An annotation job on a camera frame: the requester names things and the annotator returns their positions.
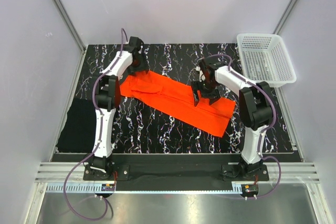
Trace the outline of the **orange t-shirt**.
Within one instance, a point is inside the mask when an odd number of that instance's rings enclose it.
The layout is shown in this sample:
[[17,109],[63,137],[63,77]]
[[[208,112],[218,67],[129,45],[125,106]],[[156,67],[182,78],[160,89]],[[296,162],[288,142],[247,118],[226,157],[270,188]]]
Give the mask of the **orange t-shirt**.
[[120,89],[124,97],[136,98],[158,111],[218,137],[224,135],[236,105],[227,98],[220,98],[212,105],[201,98],[195,106],[190,86],[153,71],[128,76]]

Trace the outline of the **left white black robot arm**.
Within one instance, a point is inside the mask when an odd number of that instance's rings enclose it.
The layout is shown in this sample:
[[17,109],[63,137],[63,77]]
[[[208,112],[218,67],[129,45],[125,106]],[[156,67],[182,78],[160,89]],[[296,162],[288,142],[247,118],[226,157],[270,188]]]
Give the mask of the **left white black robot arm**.
[[149,70],[142,52],[143,40],[131,36],[121,45],[111,63],[94,83],[92,101],[96,113],[96,133],[92,154],[88,159],[89,169],[99,178],[109,179],[112,167],[112,125],[121,101],[120,79],[124,72],[134,75]]

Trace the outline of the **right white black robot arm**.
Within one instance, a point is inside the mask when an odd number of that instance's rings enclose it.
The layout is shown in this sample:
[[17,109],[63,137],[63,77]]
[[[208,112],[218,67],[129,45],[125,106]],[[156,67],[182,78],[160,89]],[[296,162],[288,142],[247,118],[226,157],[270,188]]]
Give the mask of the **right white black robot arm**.
[[276,109],[271,99],[271,90],[267,82],[255,82],[239,74],[228,63],[212,60],[219,55],[211,55],[199,61],[200,78],[191,83],[194,105],[201,98],[209,100],[210,104],[220,99],[217,86],[224,85],[238,95],[239,117],[245,126],[244,147],[238,164],[224,171],[224,178],[231,180],[250,180],[262,169],[262,146],[266,131],[276,122]]

